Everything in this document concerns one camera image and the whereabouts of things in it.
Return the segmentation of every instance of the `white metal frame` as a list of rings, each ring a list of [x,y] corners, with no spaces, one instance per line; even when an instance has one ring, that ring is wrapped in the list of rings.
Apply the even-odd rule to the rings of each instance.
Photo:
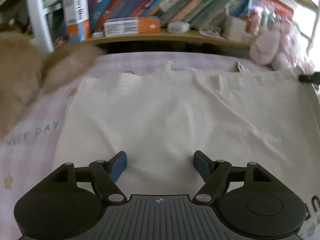
[[[312,35],[310,38],[310,41],[308,43],[308,47],[307,47],[307,55],[309,56],[309,53],[313,47],[313,42],[315,40],[316,37],[316,31],[319,25],[319,20],[320,20],[320,0],[319,0],[319,4],[318,4],[318,10],[317,10],[317,15],[316,15],[316,20],[315,20],[315,24],[313,25],[313,30],[312,30]]]
[[[28,12],[35,38],[33,44],[42,52],[52,52],[53,44],[46,19],[47,9],[43,8],[43,0],[27,0]]]

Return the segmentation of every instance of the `ribbed gray surface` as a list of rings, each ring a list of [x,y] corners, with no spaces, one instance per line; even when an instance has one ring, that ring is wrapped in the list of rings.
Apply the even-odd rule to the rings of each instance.
[[[109,207],[93,228],[69,240],[202,239],[250,240],[228,229],[212,208],[195,205],[183,195],[134,195],[125,205]],[[284,240],[299,238],[291,236]]]

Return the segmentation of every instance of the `plush toy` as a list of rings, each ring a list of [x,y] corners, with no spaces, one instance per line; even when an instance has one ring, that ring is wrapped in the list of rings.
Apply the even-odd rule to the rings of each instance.
[[[260,35],[250,46],[251,59],[261,65],[271,64],[274,70],[301,67],[305,73],[313,73],[313,63],[301,49],[302,37],[295,24],[275,22],[270,30]]]

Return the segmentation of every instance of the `metal pivot screw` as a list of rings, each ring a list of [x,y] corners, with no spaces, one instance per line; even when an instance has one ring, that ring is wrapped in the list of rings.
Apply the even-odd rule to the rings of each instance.
[[[211,200],[211,196],[208,194],[199,194],[196,196],[196,200],[200,202],[208,202]]]
[[[124,196],[121,194],[112,194],[109,196],[109,200],[112,202],[120,202],[124,199]]]

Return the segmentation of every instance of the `orange and white box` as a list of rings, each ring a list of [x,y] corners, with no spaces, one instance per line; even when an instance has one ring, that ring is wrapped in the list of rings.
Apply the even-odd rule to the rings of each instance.
[[[160,19],[158,17],[111,19],[104,24],[104,33],[106,36],[159,32]]]
[[[88,0],[62,0],[69,41],[84,41],[90,37]]]

